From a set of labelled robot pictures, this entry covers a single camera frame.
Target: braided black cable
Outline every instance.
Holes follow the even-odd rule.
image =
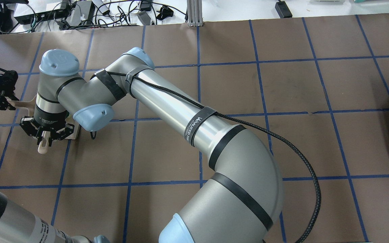
[[[116,73],[116,72],[108,72],[108,73],[109,73],[109,75],[117,75],[117,76],[123,76],[123,77],[125,77],[127,75],[127,74],[121,74],[121,73]],[[181,98],[181,99],[191,103],[192,105],[198,107],[199,109],[202,109],[202,108],[205,107],[205,106],[201,105],[200,103],[197,103],[196,101],[194,101],[194,100],[192,100],[192,99],[190,99],[188,97],[185,97],[184,95],[182,95],[182,94],[180,94],[178,92],[175,92],[175,91],[173,91],[171,89],[168,89],[168,88],[156,85],[156,84],[149,83],[149,82],[147,82],[147,81],[145,81],[142,78],[139,78],[137,76],[133,76],[133,78],[138,80],[138,81],[140,81],[140,82],[142,82],[142,83],[144,83],[144,84],[146,84],[146,85],[148,85],[148,86],[151,86],[151,87],[153,87],[155,89],[159,89],[159,90],[168,92],[169,94],[175,95],[175,96],[177,96],[177,97],[179,97],[179,98]],[[284,137],[282,137],[282,136],[280,136],[278,134],[275,134],[274,132],[272,132],[272,131],[270,131],[268,129],[264,129],[263,127],[260,127],[258,125],[252,124],[252,123],[248,123],[248,122],[246,122],[244,120],[239,120],[239,119],[236,119],[236,118],[233,118],[233,117],[229,117],[229,116],[221,114],[219,112],[215,112],[214,115],[216,115],[218,117],[222,117],[222,118],[228,119],[228,120],[232,120],[233,122],[236,122],[236,123],[241,123],[241,124],[250,126],[252,128],[255,128],[255,129],[258,129],[260,131],[263,131],[264,133],[270,134],[272,137],[275,137],[276,139],[284,142],[287,146],[289,146],[298,155],[298,157],[300,157],[301,160],[304,162],[304,164],[306,165],[307,169],[310,172],[313,184],[315,186],[316,203],[315,203],[315,209],[313,210],[313,214],[312,214],[312,217],[310,218],[309,224],[307,225],[306,229],[304,230],[303,235],[301,235],[301,237],[296,241],[296,243],[303,242],[309,236],[310,232],[312,231],[313,226],[315,225],[316,219],[318,218],[319,211],[321,209],[321,188],[319,186],[318,177],[316,176],[315,170],[313,169],[313,167],[310,164],[309,160],[307,160],[307,158],[304,156],[304,154],[295,145],[293,145],[290,141],[288,141],[287,139],[285,139]]]

